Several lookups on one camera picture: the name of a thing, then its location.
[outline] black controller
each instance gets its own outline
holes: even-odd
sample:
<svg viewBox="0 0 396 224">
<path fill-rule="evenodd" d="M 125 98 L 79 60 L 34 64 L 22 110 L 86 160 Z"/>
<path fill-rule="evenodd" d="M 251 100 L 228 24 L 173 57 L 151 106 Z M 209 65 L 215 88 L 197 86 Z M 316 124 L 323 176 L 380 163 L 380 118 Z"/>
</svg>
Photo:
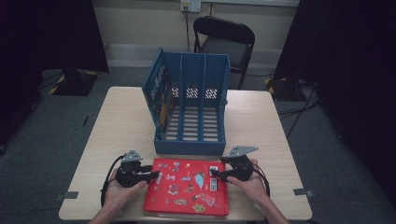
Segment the black controller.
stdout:
<svg viewBox="0 0 396 224">
<path fill-rule="evenodd" d="M 228 176 L 247 181 L 253 173 L 254 167 L 246 154 L 257 149 L 257 147 L 233 147 L 226 157 L 220 158 L 221 162 L 230 163 L 233 169 L 223 172 L 211 170 L 211 174 L 222 182 L 227 182 Z"/>
<path fill-rule="evenodd" d="M 142 180 L 149 183 L 151 179 L 158 177 L 160 172 L 151 172 L 151 165 L 141 166 L 141 160 L 143 158 L 134 150 L 131 150 L 122 158 L 120 168 L 116 174 L 116 180 L 121 186 L 131 188 Z"/>
</svg>

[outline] chair backrest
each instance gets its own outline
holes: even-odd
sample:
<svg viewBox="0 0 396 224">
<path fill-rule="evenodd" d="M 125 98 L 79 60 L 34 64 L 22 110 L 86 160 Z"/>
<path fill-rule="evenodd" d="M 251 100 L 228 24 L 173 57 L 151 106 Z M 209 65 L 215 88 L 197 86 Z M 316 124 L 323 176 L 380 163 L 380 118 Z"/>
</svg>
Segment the chair backrest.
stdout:
<svg viewBox="0 0 396 224">
<path fill-rule="evenodd" d="M 193 28 L 196 41 L 198 40 L 198 34 L 202 34 L 249 44 L 251 48 L 253 48 L 255 42 L 254 33 L 242 23 L 204 16 L 194 21 Z"/>
</svg>

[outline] black cable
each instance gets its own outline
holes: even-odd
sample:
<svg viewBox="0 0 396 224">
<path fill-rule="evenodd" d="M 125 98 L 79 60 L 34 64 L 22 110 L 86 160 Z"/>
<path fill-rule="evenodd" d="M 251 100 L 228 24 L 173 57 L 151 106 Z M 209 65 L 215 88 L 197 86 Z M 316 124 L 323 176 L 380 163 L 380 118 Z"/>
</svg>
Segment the black cable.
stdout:
<svg viewBox="0 0 396 224">
<path fill-rule="evenodd" d="M 186 30 L 187 30 L 187 52 L 190 53 L 191 49 L 190 49 L 190 37 L 189 37 L 189 32 L 190 32 L 190 28 L 189 28 L 189 11 L 187 7 L 183 7 L 184 9 L 184 18 L 186 19 Z"/>
<path fill-rule="evenodd" d="M 116 165 L 116 163 L 117 163 L 119 160 L 122 160 L 122 158 L 124 158 L 124 157 L 125 157 L 125 155 L 119 156 L 119 157 L 113 162 L 113 164 L 111 164 L 110 170 L 108 170 L 105 183 L 103 184 L 103 187 L 102 187 L 102 189 L 101 189 L 102 193 L 101 193 L 100 203 L 101 203 L 102 207 L 103 207 L 103 204 L 105 203 L 105 198 L 106 198 L 106 192 L 107 192 L 108 184 L 109 184 L 111 181 L 114 180 L 114 179 L 111 179 L 111 180 L 108 180 L 108 179 L 110 178 L 111 173 L 113 172 L 113 168 L 114 168 L 114 166 Z"/>
<path fill-rule="evenodd" d="M 286 116 L 283 116 L 280 120 L 285 119 L 285 118 L 288 118 L 288 117 L 290 117 L 291 115 L 293 115 L 293 114 L 292 114 L 292 113 L 287 114 Z"/>
<path fill-rule="evenodd" d="M 290 134 L 291 134 L 291 131 L 294 129 L 294 127 L 295 127 L 295 125 L 296 125 L 298 119 L 299 119 L 300 116 L 303 114 L 303 112 L 305 111 L 305 109 L 306 109 L 306 107 L 308 106 L 309 102 L 311 101 L 311 98 L 312 98 L 312 96 L 314 95 L 315 89 L 316 89 L 316 88 L 312 88 L 311 94 L 309 95 L 309 98 L 306 100 L 306 104 L 304 105 L 304 107 L 303 107 L 303 109 L 300 111 L 300 113 L 298 114 L 296 120 L 295 120 L 295 121 L 293 122 L 293 124 L 291 125 L 291 128 L 290 128 L 288 134 L 286 135 L 286 138 L 287 138 L 287 139 L 289 138 L 289 136 L 290 136 Z"/>
<path fill-rule="evenodd" d="M 268 179 L 265 176 L 264 171 L 262 170 L 262 168 L 260 168 L 260 166 L 254 164 L 254 163 L 251 163 L 251 164 L 253 164 L 257 168 L 259 168 L 260 172 L 257 171 L 256 169 L 253 169 L 253 171 L 256 172 L 257 174 L 259 174 L 262 177 L 262 180 L 264 181 L 265 191 L 267 192 L 268 197 L 270 197 L 271 196 L 270 183 L 268 182 Z"/>
<path fill-rule="evenodd" d="M 302 110 L 305 111 L 305 110 L 312 109 L 312 108 L 314 108 L 315 106 L 317 106 L 317 105 L 319 105 L 319 104 L 320 104 L 320 100 L 314 102 L 311 106 L 305 107 L 305 108 L 303 108 L 303 109 L 283 110 L 283 111 L 277 112 L 277 114 L 278 114 L 278 115 L 288 115 L 288 114 L 291 115 L 291 114 L 299 113 L 299 112 L 301 112 Z"/>
</svg>

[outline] blue plastic crate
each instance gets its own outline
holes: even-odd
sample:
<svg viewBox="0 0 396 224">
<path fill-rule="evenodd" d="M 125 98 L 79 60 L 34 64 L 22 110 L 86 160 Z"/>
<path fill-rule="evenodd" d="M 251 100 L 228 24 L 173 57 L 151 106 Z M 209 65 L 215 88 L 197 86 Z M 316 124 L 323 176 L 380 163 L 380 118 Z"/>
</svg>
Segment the blue plastic crate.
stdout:
<svg viewBox="0 0 396 224">
<path fill-rule="evenodd" d="M 143 85 L 158 154 L 223 154 L 229 76 L 227 55 L 160 49 Z"/>
</svg>

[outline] human hand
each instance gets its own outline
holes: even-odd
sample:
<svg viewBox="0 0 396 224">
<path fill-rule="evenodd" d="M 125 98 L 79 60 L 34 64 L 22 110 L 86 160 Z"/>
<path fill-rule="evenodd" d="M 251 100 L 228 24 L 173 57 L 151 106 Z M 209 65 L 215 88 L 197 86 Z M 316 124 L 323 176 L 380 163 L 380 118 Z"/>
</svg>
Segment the human hand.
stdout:
<svg viewBox="0 0 396 224">
<path fill-rule="evenodd" d="M 257 160 L 250 159 L 250 161 L 253 163 L 254 169 L 258 171 Z M 253 174 L 250 176 L 250 179 L 247 181 L 241 181 L 233 176 L 228 176 L 227 181 L 244 191 L 253 202 L 257 202 L 260 198 L 259 196 L 268 196 L 265 191 L 265 186 L 262 183 L 262 177 L 256 172 L 253 172 Z"/>
<path fill-rule="evenodd" d="M 131 188 L 125 188 L 121 186 L 115 179 L 117 169 L 113 170 L 110 177 L 110 182 L 107 186 L 107 193 L 105 198 L 104 207 L 109 204 L 117 204 L 120 208 L 123 208 L 131 199 L 131 196 L 147 185 L 146 181 L 140 181 Z"/>
<path fill-rule="evenodd" d="M 110 182 L 107 185 L 105 202 L 102 209 L 90 221 L 90 224 L 104 224 L 113 220 L 120 210 L 131 200 L 134 193 L 147 185 L 145 180 L 140 181 L 131 188 L 121 186 L 115 179 L 117 169 L 113 170 Z"/>
</svg>

